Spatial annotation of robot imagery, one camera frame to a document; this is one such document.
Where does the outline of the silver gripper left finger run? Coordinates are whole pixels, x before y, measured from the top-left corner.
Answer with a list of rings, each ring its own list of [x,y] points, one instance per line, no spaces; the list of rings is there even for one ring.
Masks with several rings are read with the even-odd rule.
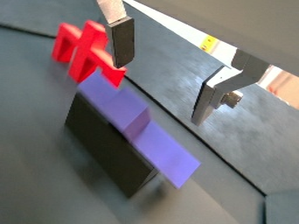
[[[107,35],[116,68],[135,57],[135,20],[127,15],[123,0],[96,0],[107,20]]]

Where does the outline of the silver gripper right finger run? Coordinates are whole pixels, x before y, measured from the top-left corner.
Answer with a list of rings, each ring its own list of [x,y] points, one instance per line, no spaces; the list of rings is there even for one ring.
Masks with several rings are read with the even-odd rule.
[[[266,61],[238,49],[231,67],[219,69],[202,83],[191,122],[200,125],[220,105],[235,108],[243,97],[239,89],[255,84],[268,67],[270,64]]]

